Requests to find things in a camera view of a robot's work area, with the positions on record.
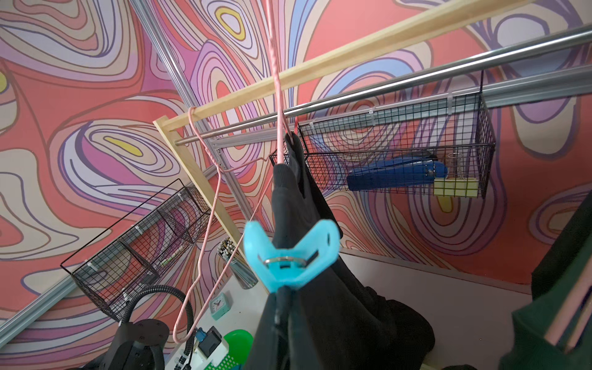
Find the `pink hanger of black shirt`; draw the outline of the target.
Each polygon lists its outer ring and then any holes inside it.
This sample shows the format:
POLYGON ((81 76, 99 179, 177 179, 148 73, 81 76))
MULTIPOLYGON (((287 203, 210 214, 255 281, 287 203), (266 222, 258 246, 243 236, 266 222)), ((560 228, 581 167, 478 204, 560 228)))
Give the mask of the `pink hanger of black shirt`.
POLYGON ((271 66, 271 76, 274 82, 274 99, 277 110, 277 163, 283 164, 285 162, 285 135, 289 133, 289 126, 284 113, 284 100, 280 79, 280 66, 278 61, 272 1, 266 0, 265 5, 268 29, 268 58, 271 66))

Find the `light blue clothespin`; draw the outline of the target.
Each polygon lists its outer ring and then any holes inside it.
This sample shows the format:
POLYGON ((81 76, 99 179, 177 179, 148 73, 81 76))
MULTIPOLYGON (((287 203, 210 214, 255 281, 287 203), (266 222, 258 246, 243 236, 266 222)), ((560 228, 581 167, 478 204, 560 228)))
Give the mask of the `light blue clothespin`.
POLYGON ((243 245, 251 269, 267 290, 299 290, 337 262, 340 252, 338 225, 318 221, 293 247, 277 249, 255 221, 245 226, 243 245))

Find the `black t-shirt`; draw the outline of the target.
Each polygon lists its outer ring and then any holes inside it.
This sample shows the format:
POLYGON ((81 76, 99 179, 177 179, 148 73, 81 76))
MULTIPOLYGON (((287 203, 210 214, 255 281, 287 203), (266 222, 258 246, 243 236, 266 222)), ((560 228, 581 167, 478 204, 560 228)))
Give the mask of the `black t-shirt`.
MULTIPOLYGON (((288 163, 273 169, 277 249, 292 249, 320 220, 334 220, 305 164, 302 142, 285 137, 288 163)), ((418 369, 433 328, 409 306, 363 285, 342 259, 305 286, 271 291, 247 369, 418 369)))

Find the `pink hanger of teal shirt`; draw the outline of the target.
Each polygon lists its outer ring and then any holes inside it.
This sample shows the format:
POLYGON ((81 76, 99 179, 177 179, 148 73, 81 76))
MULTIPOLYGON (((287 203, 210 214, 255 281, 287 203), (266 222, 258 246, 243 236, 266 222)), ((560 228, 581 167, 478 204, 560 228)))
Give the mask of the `pink hanger of teal shirt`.
MULTIPOLYGON (((193 113, 195 111, 195 109, 197 109, 197 107, 195 106, 191 106, 187 112, 187 119, 188 119, 188 123, 189 126, 191 128, 191 130, 193 131, 194 134, 196 134, 198 141, 202 144, 203 148, 206 151, 206 154, 208 155, 208 157, 210 157, 212 164, 214 164, 214 157, 213 154, 211 152, 210 149, 208 149, 208 147, 205 144, 205 140, 203 138, 203 136, 198 132, 197 128, 195 127, 195 123, 194 123, 194 119, 193 119, 193 113)), ((208 218, 208 222, 207 222, 207 226, 206 226, 206 230, 205 230, 205 234, 203 236, 203 243, 200 249, 200 254, 198 255, 198 259, 197 259, 197 277, 196 279, 193 281, 192 285, 189 287, 187 294, 186 294, 186 298, 184 299, 182 305, 181 305, 181 309, 180 309, 180 313, 177 316, 177 320, 175 322, 174 328, 173 328, 173 332, 172 332, 172 338, 174 340, 174 342, 177 345, 181 345, 183 343, 186 343, 189 341, 189 339, 194 339, 194 332, 197 329, 197 324, 199 323, 200 319, 203 318, 204 314, 206 313, 207 309, 209 308, 209 303, 210 301, 214 298, 214 294, 217 293, 218 288, 220 287, 220 284, 222 283, 224 276, 227 274, 228 270, 230 269, 231 266, 231 262, 234 260, 235 255, 237 254, 237 252, 239 251, 239 244, 242 242, 243 240, 243 235, 240 237, 239 242, 236 242, 236 248, 234 249, 234 252, 231 254, 231 257, 229 258, 229 260, 226 262, 226 264, 224 265, 223 271, 220 273, 218 279, 216 280, 214 287, 212 288, 210 294, 208 295, 207 298, 204 299, 203 301, 203 305, 201 306, 201 309, 199 311, 198 314, 196 314, 194 316, 194 323, 191 325, 191 327, 189 326, 189 319, 187 320, 187 329, 188 329, 188 333, 182 338, 182 337, 178 337, 177 334, 177 326, 180 323, 180 317, 182 314, 182 311, 185 308, 188 308, 188 305, 190 303, 190 295, 191 293, 194 292, 195 288, 198 288, 198 285, 200 284, 200 281, 202 279, 203 276, 203 271, 202 271, 202 260, 204 258, 204 253, 205 253, 205 248, 208 244, 208 241, 210 239, 210 233, 211 233, 211 226, 214 222, 214 216, 215 216, 215 211, 217 209, 217 204, 218 204, 218 200, 219 200, 219 194, 220 194, 220 185, 221 185, 221 180, 222 180, 222 174, 227 174, 229 172, 233 172, 235 170, 241 169, 243 167, 246 167, 248 165, 251 165, 253 163, 257 163, 257 162, 264 162, 264 163, 271 163, 271 158, 267 157, 267 158, 263 158, 263 157, 259 157, 256 160, 251 160, 249 162, 246 162, 240 166, 236 166, 236 167, 232 167, 229 170, 222 170, 220 165, 215 164, 214 167, 217 171, 217 186, 216 189, 214 191, 214 200, 213 203, 211 205, 211 212, 210 212, 210 216, 208 218)))

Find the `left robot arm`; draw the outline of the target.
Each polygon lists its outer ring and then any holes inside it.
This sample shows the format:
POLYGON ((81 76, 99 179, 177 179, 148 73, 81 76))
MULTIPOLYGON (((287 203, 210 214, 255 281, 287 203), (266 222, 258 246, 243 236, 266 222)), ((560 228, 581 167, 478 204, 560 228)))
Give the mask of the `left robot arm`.
POLYGON ((131 321, 140 300, 152 294, 168 294, 184 302, 186 294, 167 285, 142 289, 127 303, 120 325, 106 353, 84 365, 83 369, 164 369, 163 349, 169 336, 167 324, 158 319, 131 321))

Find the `pink hanger of green shirt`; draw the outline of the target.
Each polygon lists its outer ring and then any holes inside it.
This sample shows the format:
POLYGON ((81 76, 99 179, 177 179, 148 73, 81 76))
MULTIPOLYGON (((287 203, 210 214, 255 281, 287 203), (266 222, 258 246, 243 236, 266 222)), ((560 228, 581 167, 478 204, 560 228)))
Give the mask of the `pink hanger of green shirt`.
POLYGON ((575 349, 591 317, 591 295, 587 294, 590 288, 591 261, 587 263, 544 336, 551 345, 556 345, 559 342, 578 309, 584 306, 573 331, 570 333, 564 351, 570 352, 575 349))

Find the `clear pencil cup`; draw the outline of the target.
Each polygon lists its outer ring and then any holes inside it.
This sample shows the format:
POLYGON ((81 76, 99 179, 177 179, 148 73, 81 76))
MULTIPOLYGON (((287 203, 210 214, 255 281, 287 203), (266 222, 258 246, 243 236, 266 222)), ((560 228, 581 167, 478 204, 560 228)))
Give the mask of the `clear pencil cup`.
POLYGON ((231 262, 230 269, 232 274, 236 277, 239 285, 244 290, 254 288, 258 283, 258 279, 251 271, 251 268, 249 268, 245 259, 238 252, 233 258, 231 258, 235 249, 236 245, 234 242, 231 239, 226 238, 218 245, 217 253, 225 262, 231 262))

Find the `blue item in basket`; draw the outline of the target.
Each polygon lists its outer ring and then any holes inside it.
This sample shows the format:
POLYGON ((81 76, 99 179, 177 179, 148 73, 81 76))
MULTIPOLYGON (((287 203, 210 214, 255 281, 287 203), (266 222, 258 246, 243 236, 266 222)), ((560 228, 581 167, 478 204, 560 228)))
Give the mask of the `blue item in basket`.
POLYGON ((346 177, 351 191, 431 185, 448 176, 448 167, 432 157, 403 156, 351 170, 346 177))

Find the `green plastic basket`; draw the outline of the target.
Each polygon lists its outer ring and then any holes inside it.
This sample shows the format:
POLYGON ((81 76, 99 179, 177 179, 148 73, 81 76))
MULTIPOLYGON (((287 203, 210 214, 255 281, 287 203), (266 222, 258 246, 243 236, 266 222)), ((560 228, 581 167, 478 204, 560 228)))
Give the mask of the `green plastic basket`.
POLYGON ((252 334, 249 331, 237 329, 226 334, 224 340, 229 346, 228 354, 218 366, 210 364, 205 368, 206 370, 242 369, 246 363, 254 341, 252 334))

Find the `dark green t-shirt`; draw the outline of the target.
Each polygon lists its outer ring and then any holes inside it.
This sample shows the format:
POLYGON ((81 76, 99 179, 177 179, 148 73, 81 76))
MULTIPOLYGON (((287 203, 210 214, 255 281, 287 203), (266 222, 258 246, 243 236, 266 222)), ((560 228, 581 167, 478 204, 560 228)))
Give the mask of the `dark green t-shirt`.
POLYGON ((513 348, 502 357, 500 369, 589 369, 591 367, 591 317, 575 349, 564 348, 573 331, 581 306, 556 345, 544 338, 591 261, 591 197, 587 196, 550 251, 532 274, 532 302, 512 314, 513 348))

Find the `wooden clothes rack frame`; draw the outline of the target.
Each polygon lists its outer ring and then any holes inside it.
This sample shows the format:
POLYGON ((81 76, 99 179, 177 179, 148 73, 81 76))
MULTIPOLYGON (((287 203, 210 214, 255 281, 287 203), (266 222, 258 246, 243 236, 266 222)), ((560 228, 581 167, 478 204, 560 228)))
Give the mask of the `wooden clothes rack frame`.
MULTIPOLYGON (((268 113, 271 135, 277 137, 265 1, 156 6, 181 49, 183 76, 197 99, 195 127, 198 120, 221 128, 231 117, 268 113)), ((490 51, 491 23, 526 6, 525 1, 272 1, 284 111, 490 51)), ((285 118, 297 129, 319 117, 432 97, 476 86, 472 73, 285 118)), ((163 129, 169 142, 192 131, 188 110, 163 129)), ((322 192, 342 229, 342 246, 446 268, 482 267, 509 255, 526 231, 510 226, 500 174, 499 135, 512 118, 499 109, 490 115, 496 149, 484 198, 322 192)))

